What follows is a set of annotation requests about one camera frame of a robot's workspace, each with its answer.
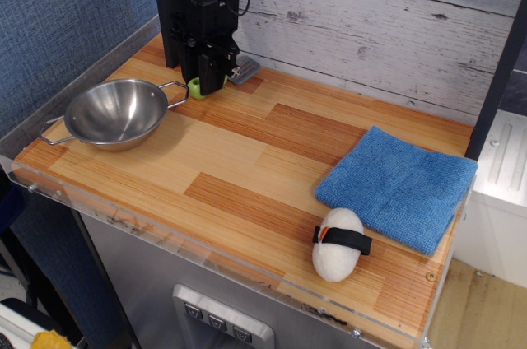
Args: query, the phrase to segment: stainless steel bowl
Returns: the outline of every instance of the stainless steel bowl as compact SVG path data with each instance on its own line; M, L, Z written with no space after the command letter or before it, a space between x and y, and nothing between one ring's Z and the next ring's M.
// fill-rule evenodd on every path
M185 98L168 105L162 88L173 84L186 89ZM128 150L154 132L168 109L188 99L189 88L177 81L162 86L137 79L106 81L77 96L64 116L44 123L39 138L50 145L76 138L104 150ZM43 132L62 118L72 136L50 141Z

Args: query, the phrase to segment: clear plastic panel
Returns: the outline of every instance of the clear plastic panel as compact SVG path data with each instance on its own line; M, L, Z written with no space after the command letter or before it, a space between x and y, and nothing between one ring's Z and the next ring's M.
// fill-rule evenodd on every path
M215 249L183 232L139 216L111 201L55 179L6 156L0 156L3 169L13 182L32 193L51 198L95 219L163 248L173 254L251 287L263 295L281 301L301 312L311 314L323 323L350 333L350 339L360 337L378 347L429 347L426 338L416 337L414 328L393 325L369 314L352 309L339 300L313 291L308 286L262 269L246 260Z

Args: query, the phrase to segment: button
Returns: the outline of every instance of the button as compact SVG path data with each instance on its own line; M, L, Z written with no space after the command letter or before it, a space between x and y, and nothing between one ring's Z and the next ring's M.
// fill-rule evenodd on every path
M225 320L221 320L217 318L216 316L212 316L211 314L208 315L208 322L213 326L214 328L217 328L221 331L227 330L227 324L225 323Z
M201 313L200 308L196 308L194 305L187 304L186 302L184 304L184 308L187 310L187 314L189 314L193 318L199 320L203 319L203 315Z
M248 331L245 331L243 328L232 326L232 332L234 333L234 336L238 338L240 341L243 341L246 343L252 342L252 337L250 336L250 333Z

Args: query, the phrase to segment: black pole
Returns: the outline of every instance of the black pole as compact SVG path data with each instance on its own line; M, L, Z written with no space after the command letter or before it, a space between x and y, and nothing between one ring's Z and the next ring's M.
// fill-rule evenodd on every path
M494 73L494 78L488 89L487 97L483 102L478 121L472 131L465 157L477 160L481 154L492 122L496 117L496 112L500 107L501 98L503 97L507 82L514 70L518 55L520 55L526 34L527 0L521 0L516 17L512 22L511 32L505 43L500 61L497 64L496 73Z

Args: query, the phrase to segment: blue fabric wall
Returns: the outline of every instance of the blue fabric wall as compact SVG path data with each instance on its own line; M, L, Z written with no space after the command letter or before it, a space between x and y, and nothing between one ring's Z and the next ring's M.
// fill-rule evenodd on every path
M157 14L156 0L0 5L0 137Z
M156 0L0 0L0 138L156 14ZM124 325L69 209L27 193L11 229L91 347L116 347Z

